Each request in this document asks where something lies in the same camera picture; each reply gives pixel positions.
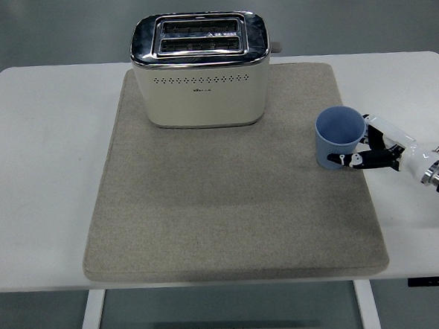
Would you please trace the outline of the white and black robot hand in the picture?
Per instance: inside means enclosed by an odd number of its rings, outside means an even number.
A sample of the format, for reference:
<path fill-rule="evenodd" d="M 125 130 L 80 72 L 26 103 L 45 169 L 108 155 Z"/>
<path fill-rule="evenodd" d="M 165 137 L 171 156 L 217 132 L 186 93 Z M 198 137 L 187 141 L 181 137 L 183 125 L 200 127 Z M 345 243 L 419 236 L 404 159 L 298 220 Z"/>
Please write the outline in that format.
<path fill-rule="evenodd" d="M 410 173 L 418 182 L 439 159 L 434 151 L 424 150 L 417 141 L 378 115 L 365 115 L 366 133 L 361 142 L 369 146 L 359 153 L 329 153 L 329 162 L 355 169 L 390 167 Z"/>

